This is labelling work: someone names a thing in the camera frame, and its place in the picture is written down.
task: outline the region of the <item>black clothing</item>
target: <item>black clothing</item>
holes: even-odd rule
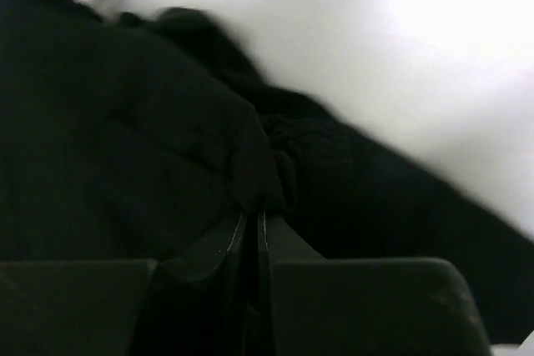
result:
[[[0,260],[167,260],[268,209],[329,258],[453,262],[494,343],[534,329],[531,242],[270,87],[205,14],[112,24],[74,0],[0,4]]]

